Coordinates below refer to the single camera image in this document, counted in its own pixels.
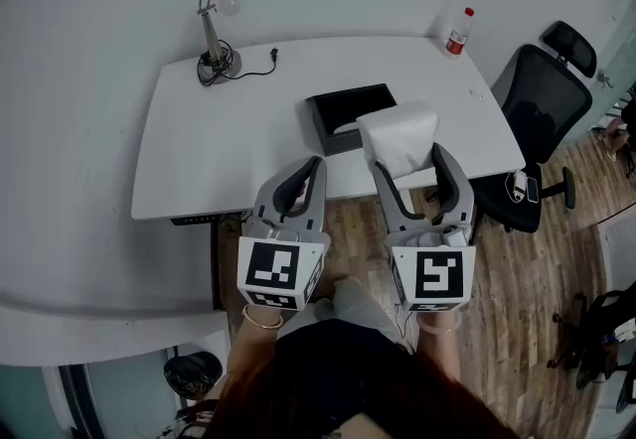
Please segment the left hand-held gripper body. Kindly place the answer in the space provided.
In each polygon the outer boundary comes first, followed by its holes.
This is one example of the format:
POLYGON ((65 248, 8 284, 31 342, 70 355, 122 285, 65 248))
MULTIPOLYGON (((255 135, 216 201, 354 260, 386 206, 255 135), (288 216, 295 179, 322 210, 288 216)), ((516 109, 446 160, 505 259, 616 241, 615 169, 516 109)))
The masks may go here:
POLYGON ((238 243, 237 288, 247 303, 299 312, 324 269, 330 236, 251 219, 238 243))

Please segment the white plastic bag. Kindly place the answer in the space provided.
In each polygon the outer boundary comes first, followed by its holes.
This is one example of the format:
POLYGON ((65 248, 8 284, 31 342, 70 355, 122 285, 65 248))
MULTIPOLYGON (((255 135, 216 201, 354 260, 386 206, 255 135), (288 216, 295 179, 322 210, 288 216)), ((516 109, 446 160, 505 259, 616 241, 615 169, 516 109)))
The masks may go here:
POLYGON ((438 123, 437 113, 421 101, 397 104, 357 118, 368 164, 380 163, 392 179, 430 166, 438 123))

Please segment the black box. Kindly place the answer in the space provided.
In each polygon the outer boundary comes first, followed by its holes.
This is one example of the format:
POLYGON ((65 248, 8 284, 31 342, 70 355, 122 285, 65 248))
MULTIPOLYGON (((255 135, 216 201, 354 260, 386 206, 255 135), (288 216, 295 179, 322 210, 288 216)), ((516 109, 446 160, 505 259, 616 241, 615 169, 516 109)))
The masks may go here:
POLYGON ((385 83, 314 95, 306 102, 325 156, 362 148, 357 119, 397 105, 385 83))

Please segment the person's left forearm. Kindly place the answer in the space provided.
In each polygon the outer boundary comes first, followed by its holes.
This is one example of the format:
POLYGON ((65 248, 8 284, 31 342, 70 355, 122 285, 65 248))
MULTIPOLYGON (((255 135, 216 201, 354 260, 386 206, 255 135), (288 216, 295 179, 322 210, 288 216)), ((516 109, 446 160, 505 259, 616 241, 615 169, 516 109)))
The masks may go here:
POLYGON ((227 363, 224 394, 234 388, 244 391, 272 360, 278 330, 267 331, 242 317, 242 323, 232 343, 227 363))

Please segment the gold bangle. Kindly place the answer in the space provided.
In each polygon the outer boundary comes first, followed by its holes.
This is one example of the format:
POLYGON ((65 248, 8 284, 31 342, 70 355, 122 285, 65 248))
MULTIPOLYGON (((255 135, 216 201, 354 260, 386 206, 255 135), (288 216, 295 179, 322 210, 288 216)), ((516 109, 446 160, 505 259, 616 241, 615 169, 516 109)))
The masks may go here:
POLYGON ((277 308, 246 304, 241 314, 247 322, 263 330, 276 331, 284 325, 284 319, 277 308))

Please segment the pale pink bangle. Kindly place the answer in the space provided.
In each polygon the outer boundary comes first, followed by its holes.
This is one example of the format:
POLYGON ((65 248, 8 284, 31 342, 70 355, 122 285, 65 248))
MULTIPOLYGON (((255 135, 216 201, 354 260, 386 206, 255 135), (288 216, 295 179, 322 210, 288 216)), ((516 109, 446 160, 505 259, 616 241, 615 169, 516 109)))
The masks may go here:
POLYGON ((422 312, 416 316, 419 328, 433 336, 445 336, 458 330, 462 317, 457 312, 422 312))

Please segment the black desk leg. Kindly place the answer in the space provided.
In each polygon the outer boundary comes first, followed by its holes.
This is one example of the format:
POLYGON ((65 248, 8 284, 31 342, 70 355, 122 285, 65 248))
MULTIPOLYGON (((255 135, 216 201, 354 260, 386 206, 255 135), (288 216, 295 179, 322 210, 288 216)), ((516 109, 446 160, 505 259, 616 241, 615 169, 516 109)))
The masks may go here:
POLYGON ((210 261, 211 261, 211 279, 212 279, 212 297, 215 311, 224 311, 223 300, 221 296, 221 280, 219 265, 219 224, 220 217, 212 216, 210 223, 210 261))

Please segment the small white device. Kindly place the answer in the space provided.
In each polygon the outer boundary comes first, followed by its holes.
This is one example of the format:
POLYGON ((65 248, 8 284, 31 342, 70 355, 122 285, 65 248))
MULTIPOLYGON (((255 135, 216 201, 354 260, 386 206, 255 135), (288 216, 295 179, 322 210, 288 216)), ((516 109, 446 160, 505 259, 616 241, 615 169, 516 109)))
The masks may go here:
POLYGON ((509 199, 515 204, 520 203, 526 197, 526 173, 521 170, 515 171, 514 173, 509 173, 505 180, 505 187, 509 199))

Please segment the black desk control panel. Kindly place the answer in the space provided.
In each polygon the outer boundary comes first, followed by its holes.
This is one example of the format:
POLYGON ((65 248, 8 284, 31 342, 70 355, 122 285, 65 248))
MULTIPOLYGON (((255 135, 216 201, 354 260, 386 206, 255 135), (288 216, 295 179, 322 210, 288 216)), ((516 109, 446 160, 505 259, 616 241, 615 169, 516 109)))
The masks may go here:
POLYGON ((228 220, 242 222, 245 221, 250 214, 251 210, 230 212, 225 214, 194 215, 183 218, 172 218, 171 223, 175 226, 186 226, 195 224, 223 223, 228 220))

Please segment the person's light grey trousers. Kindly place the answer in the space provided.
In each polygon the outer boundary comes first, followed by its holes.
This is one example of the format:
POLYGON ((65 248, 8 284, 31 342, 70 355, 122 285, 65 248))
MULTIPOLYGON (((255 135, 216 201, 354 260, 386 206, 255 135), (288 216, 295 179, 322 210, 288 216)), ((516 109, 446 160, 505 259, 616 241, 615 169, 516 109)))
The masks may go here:
POLYGON ((402 337, 396 321, 355 277, 348 276, 334 283, 331 298, 320 298, 313 305, 317 321, 337 319, 376 330, 409 353, 412 347, 402 337))

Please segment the person's black top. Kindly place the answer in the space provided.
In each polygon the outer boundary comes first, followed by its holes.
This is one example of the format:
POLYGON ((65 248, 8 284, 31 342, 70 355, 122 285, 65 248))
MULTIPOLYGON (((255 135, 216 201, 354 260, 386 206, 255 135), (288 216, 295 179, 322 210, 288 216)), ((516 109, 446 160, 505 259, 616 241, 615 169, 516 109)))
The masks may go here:
POLYGON ((260 429, 274 439, 323 439, 363 414, 393 439, 440 418, 443 376, 376 330, 341 320, 301 328, 275 347, 260 429))

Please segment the black mesh office chair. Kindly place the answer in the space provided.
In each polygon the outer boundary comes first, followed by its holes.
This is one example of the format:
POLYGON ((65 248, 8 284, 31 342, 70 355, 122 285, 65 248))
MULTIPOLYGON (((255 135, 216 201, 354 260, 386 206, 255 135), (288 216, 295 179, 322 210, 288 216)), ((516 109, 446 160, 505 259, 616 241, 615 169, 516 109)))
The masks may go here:
POLYGON ((542 200, 562 194, 564 205, 575 208, 576 194, 572 171, 564 167, 560 182, 545 187, 541 166, 574 124, 590 109, 592 96, 587 87, 568 68, 574 66, 583 76, 593 77, 597 56, 592 45, 574 27, 564 21, 553 23, 542 35, 554 52, 526 44, 516 53, 510 87, 503 102, 503 114, 515 136, 525 165, 519 169, 527 178, 537 180, 539 202, 527 198, 513 203, 505 180, 508 173, 473 179, 475 196, 473 232, 488 217, 505 231, 534 233, 541 220, 542 200))

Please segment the black round bin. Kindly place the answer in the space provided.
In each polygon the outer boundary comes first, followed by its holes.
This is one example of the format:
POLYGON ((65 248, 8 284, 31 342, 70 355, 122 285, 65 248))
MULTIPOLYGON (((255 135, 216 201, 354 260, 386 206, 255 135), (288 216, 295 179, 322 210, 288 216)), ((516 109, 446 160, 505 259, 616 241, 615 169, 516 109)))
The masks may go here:
POLYGON ((223 365, 212 353, 199 351, 168 360, 163 371, 168 385, 180 397, 203 400, 222 377, 223 365))

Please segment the clear bottle with red cap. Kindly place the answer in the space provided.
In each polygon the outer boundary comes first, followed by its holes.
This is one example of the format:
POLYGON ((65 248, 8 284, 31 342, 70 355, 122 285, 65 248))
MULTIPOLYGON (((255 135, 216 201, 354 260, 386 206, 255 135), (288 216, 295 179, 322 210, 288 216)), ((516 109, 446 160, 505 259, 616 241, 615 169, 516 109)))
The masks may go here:
POLYGON ((474 22, 474 9, 466 7, 451 25, 451 31, 445 44, 446 52, 458 57, 462 54, 470 36, 474 22))

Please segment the white vent panel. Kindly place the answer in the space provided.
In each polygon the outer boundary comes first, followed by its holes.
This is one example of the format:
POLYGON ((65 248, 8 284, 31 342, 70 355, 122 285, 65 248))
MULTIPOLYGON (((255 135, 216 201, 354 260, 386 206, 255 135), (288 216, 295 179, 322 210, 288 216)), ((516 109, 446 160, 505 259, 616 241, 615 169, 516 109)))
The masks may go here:
POLYGON ((629 287, 636 281, 636 214, 614 216, 597 227, 607 285, 629 287))

